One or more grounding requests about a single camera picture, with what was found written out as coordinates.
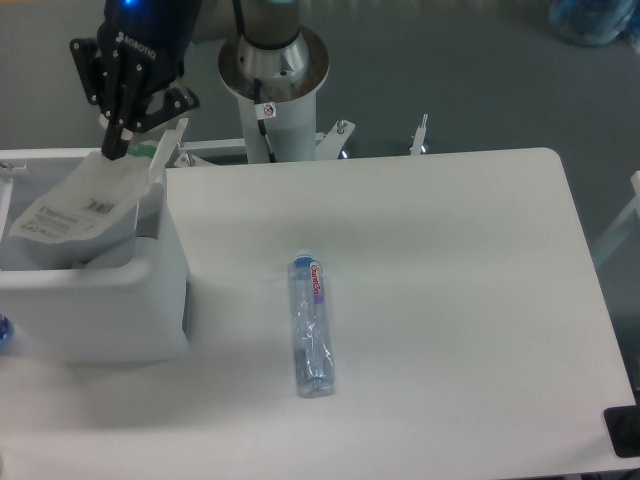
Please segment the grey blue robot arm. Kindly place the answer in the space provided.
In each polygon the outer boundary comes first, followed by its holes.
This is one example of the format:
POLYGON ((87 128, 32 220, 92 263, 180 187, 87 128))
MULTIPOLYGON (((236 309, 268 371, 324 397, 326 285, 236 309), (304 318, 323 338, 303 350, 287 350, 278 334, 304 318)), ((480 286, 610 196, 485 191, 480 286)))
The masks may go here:
POLYGON ((100 110, 101 152, 123 157, 132 137, 197 109, 183 80, 192 43, 242 37, 265 49, 291 43, 296 1, 108 1, 95 36, 69 48, 88 102, 100 110))

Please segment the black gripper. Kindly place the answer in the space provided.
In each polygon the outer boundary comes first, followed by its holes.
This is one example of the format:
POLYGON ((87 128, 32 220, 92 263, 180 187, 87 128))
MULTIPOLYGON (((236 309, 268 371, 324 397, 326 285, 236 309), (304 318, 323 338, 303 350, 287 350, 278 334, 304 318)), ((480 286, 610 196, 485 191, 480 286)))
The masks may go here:
POLYGON ((175 80, 184 74, 200 9, 199 1, 108 1, 97 40, 70 41, 86 98, 100 109, 106 158, 123 157, 134 133, 147 133, 200 106, 196 94, 175 80), (164 89, 161 107, 146 113, 150 96, 164 89))

